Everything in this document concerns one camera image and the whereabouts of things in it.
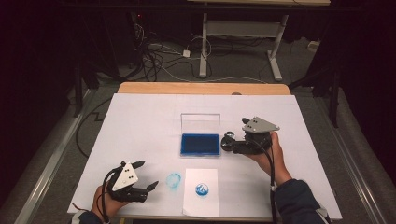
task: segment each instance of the blue circle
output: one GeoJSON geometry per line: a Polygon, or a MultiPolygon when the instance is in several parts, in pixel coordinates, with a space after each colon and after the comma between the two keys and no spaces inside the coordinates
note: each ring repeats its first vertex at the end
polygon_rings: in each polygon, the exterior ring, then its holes
{"type": "Polygon", "coordinates": [[[209,187],[206,184],[201,183],[195,187],[195,192],[199,196],[206,196],[207,193],[209,193],[209,187]]]}
{"type": "Polygon", "coordinates": [[[177,189],[178,185],[180,184],[181,176],[179,174],[170,174],[166,177],[166,185],[170,189],[177,189]]]}

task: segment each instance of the blue object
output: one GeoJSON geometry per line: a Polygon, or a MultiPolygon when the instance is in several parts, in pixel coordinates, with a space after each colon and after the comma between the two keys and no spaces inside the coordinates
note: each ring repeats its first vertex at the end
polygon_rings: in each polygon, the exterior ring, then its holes
{"type": "Polygon", "coordinates": [[[219,135],[206,133],[183,133],[182,156],[219,156],[219,135]]]}
{"type": "Polygon", "coordinates": [[[172,173],[166,177],[166,185],[171,190],[176,190],[180,184],[181,176],[180,174],[172,173]]]}
{"type": "Polygon", "coordinates": [[[195,187],[195,192],[198,196],[206,196],[209,193],[209,187],[206,184],[199,184],[195,187]]]}

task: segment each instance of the clear plastic box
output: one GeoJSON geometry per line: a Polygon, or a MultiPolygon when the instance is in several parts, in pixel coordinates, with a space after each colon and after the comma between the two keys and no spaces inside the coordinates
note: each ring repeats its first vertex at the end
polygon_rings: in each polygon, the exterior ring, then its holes
{"type": "Polygon", "coordinates": [[[220,114],[181,114],[181,156],[220,155],[220,114]]]}

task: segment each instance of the gray carpet floor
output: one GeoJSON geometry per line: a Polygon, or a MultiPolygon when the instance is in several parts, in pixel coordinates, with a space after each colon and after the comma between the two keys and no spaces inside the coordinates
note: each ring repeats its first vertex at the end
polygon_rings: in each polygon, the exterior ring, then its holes
{"type": "MultiPolygon", "coordinates": [[[[164,63],[157,81],[216,81],[217,82],[250,82],[257,83],[267,82],[276,83],[272,76],[272,71],[265,57],[265,51],[272,47],[272,41],[265,39],[257,47],[246,45],[236,45],[240,49],[230,48],[224,43],[213,43],[213,49],[209,62],[211,65],[212,75],[206,80],[195,78],[191,74],[191,68],[195,75],[198,74],[199,63],[196,60],[183,60],[173,66],[175,62],[164,63]]],[[[308,41],[302,39],[293,44],[282,43],[277,61],[283,75],[281,83],[289,84],[304,76],[314,53],[307,50],[308,41]]],[[[173,43],[164,44],[167,48],[163,50],[181,52],[183,48],[173,43]]],[[[162,53],[165,61],[171,61],[177,58],[177,55],[162,53]]],[[[129,72],[129,68],[122,66],[122,74],[129,72]]],[[[80,129],[78,130],[78,143],[84,153],[89,154],[96,136],[100,131],[102,122],[95,121],[95,116],[90,115],[99,104],[109,99],[113,93],[117,92],[120,83],[117,83],[104,75],[99,75],[100,88],[97,91],[91,91],[91,99],[86,99],[84,118],[87,117],[80,129]]],[[[298,104],[304,116],[304,120],[311,138],[317,149],[320,161],[324,167],[326,175],[332,186],[335,199],[343,215],[342,220],[334,221],[336,223],[392,223],[396,215],[396,189],[384,172],[380,162],[376,159],[373,151],[370,149],[366,139],[361,133],[358,122],[350,112],[347,99],[340,91],[339,108],[338,108],[338,125],[334,127],[329,123],[326,116],[328,99],[314,98],[310,88],[296,88],[292,94],[296,96],[298,104]],[[359,183],[354,181],[355,173],[350,171],[345,160],[345,154],[342,147],[347,148],[354,159],[355,167],[358,168],[359,175],[368,187],[371,197],[375,199],[375,206],[379,209],[380,214],[375,217],[370,213],[371,205],[364,203],[359,183]]],[[[109,106],[109,101],[96,108],[94,111],[99,113],[99,118],[104,118],[109,106]]],[[[32,158],[25,173],[21,177],[18,185],[9,195],[7,202],[1,208],[0,222],[14,223],[18,217],[23,205],[28,199],[35,183],[43,172],[49,161],[53,150],[59,146],[64,139],[64,135],[74,121],[73,112],[75,106],[70,105],[63,118],[54,128],[48,139],[32,158]]],[[[84,169],[87,159],[82,156],[78,150],[76,142],[76,133],[67,142],[65,154],[60,162],[59,169],[53,177],[49,188],[45,191],[45,196],[40,200],[39,206],[32,217],[32,223],[67,223],[70,215],[66,214],[68,205],[77,187],[79,178],[84,169]]],[[[115,218],[113,223],[119,223],[120,220],[115,218]]],[[[125,223],[201,223],[199,221],[172,221],[172,220],[131,220],[127,219],[125,223]]]]}

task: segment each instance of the wooden table edge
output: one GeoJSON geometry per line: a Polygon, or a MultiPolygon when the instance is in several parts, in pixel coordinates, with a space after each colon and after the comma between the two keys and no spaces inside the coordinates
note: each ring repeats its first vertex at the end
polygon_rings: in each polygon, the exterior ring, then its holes
{"type": "Polygon", "coordinates": [[[290,95],[285,84],[123,82],[118,93],[207,94],[207,95],[290,95]]]}

